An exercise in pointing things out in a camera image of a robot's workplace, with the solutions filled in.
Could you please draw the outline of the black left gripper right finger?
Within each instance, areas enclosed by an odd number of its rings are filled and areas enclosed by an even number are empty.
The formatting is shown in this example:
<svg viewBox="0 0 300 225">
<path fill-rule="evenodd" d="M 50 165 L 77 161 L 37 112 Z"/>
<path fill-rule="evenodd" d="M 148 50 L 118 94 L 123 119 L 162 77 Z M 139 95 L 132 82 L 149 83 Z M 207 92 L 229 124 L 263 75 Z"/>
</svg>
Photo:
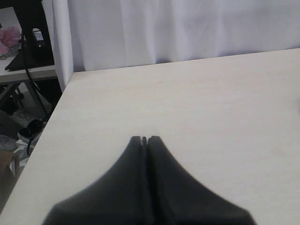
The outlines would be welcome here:
<svg viewBox="0 0 300 225">
<path fill-rule="evenodd" d="M 254 225 L 251 214 L 190 175 L 159 136 L 147 144 L 148 172 L 157 225 Z"/>
</svg>

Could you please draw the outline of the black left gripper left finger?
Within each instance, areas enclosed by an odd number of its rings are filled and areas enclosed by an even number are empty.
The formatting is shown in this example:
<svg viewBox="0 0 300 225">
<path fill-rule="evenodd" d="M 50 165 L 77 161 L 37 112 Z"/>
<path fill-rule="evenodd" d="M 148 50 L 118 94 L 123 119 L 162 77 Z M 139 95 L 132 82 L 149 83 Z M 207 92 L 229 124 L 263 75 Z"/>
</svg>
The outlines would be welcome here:
<svg viewBox="0 0 300 225">
<path fill-rule="evenodd" d="M 131 137 L 115 164 L 96 182 L 53 206 L 45 225 L 148 225 L 150 192 L 146 138 Z"/>
</svg>

